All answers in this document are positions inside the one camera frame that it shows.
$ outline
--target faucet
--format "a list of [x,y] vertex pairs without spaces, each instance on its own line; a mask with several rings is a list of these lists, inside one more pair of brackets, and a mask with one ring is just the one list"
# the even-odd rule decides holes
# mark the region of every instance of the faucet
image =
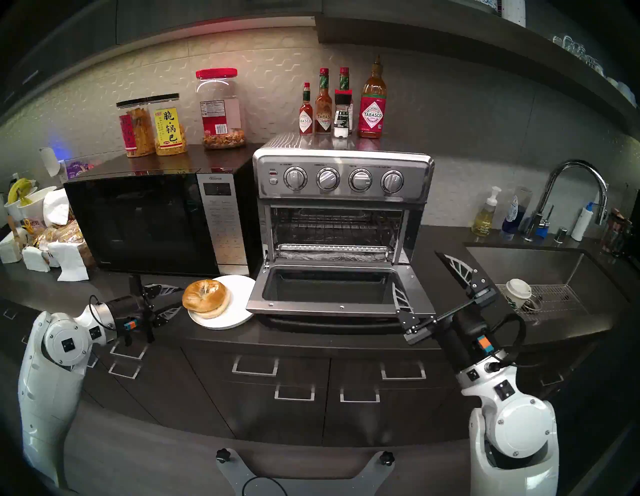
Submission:
[[556,183],[556,179],[558,179],[558,176],[560,176],[560,174],[562,174],[565,170],[573,167],[579,167],[581,169],[585,169],[595,178],[596,182],[598,183],[598,188],[600,189],[600,203],[598,203],[598,214],[596,215],[595,222],[596,224],[601,225],[606,219],[607,217],[607,184],[604,182],[604,179],[600,175],[600,172],[598,172],[598,170],[593,165],[583,160],[569,160],[567,162],[564,162],[563,164],[560,164],[549,175],[549,179],[547,179],[547,184],[545,185],[545,192],[542,193],[542,196],[540,197],[540,201],[538,202],[538,206],[536,207],[536,209],[533,212],[533,215],[531,216],[531,224],[529,224],[529,227],[525,232],[525,235],[524,235],[525,241],[533,241],[533,235],[535,234],[536,229],[538,227],[541,227],[542,212],[545,209],[549,196],[551,195],[551,190],[553,189],[554,184]]

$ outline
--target microwave door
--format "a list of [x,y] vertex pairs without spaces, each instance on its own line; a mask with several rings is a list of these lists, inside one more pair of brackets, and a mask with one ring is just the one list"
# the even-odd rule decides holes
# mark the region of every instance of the microwave door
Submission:
[[88,180],[65,187],[100,267],[219,273],[195,175]]

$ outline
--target microwave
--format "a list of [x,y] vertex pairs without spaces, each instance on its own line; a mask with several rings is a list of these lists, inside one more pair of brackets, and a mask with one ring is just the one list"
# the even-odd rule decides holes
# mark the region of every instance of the microwave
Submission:
[[257,146],[119,156],[64,184],[101,269],[254,275],[262,264],[252,155]]

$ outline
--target cable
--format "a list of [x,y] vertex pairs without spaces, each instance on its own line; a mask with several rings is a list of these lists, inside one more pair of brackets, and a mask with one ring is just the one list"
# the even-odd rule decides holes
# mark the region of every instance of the cable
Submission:
[[[524,343],[524,340],[527,337],[527,323],[524,321],[522,317],[520,317],[518,314],[508,314],[507,316],[505,316],[504,319],[502,319],[495,326],[493,326],[490,332],[491,334],[493,334],[499,328],[504,326],[506,323],[513,322],[513,321],[518,322],[518,335],[516,336],[516,339],[513,341],[513,344],[511,345],[511,347],[513,348],[513,351],[509,354],[509,356],[516,357],[520,352],[520,347],[522,346],[522,343]],[[495,352],[491,353],[491,356],[494,357],[498,362],[500,362],[499,364],[494,365],[492,367],[492,368],[497,368],[497,370],[503,369],[505,367],[509,367],[510,365],[517,368],[529,369],[533,367],[539,367],[544,363],[544,362],[541,362],[539,364],[521,365],[521,364],[517,364],[513,359],[509,359],[509,356],[507,356],[506,360],[503,358],[499,358],[495,354]]]
[[240,491],[240,494],[241,494],[242,496],[244,496],[244,490],[246,489],[246,485],[247,485],[248,483],[250,483],[251,481],[254,481],[254,480],[256,480],[256,479],[269,479],[270,481],[275,482],[275,483],[278,485],[278,487],[279,487],[280,489],[282,489],[282,493],[283,493],[285,496],[288,496],[287,492],[284,490],[284,487],[282,487],[282,485],[281,485],[281,484],[280,484],[276,479],[272,479],[272,478],[270,478],[270,477],[266,477],[266,476],[255,476],[255,477],[252,477],[251,479],[247,480],[247,482],[245,482],[245,483],[244,483],[244,486],[242,486],[242,491]]
[[98,323],[99,323],[102,327],[104,327],[106,330],[108,330],[108,331],[112,331],[113,329],[111,329],[110,327],[107,327],[106,325],[104,325],[102,322],[100,322],[100,321],[98,320],[98,317],[96,317],[96,316],[93,314],[93,309],[91,308],[91,299],[92,299],[92,298],[95,298],[95,302],[96,302],[98,305],[100,305],[100,300],[98,300],[98,297],[97,297],[96,295],[94,295],[94,294],[92,294],[91,296],[89,296],[89,312],[91,312],[91,316],[93,317],[93,320],[95,320],[96,322],[98,322]]

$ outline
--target backsplash tile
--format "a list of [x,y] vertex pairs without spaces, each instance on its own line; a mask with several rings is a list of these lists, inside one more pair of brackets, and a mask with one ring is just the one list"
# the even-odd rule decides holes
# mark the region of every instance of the backsplash tile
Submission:
[[[124,152],[115,103],[180,93],[180,122],[188,143],[202,139],[195,71],[238,69],[244,130],[262,143],[295,129],[301,89],[317,91],[320,67],[330,69],[330,91],[348,66],[355,107],[381,54],[388,86],[385,134],[434,157],[436,170],[424,223],[470,225],[492,186],[502,192],[494,216],[500,227],[517,186],[534,191],[536,205],[548,173],[559,162],[592,162],[611,184],[610,208],[620,206],[625,183],[640,186],[640,144],[571,98],[520,76],[432,54],[354,45],[321,45],[314,28],[269,28],[196,36],[117,56],[68,78],[27,103],[0,127],[0,191],[13,172],[31,170],[54,184],[38,149],[58,158],[103,161]],[[596,186],[584,171],[569,171],[550,198],[552,228],[571,229]],[[597,228],[590,227],[588,233]]]

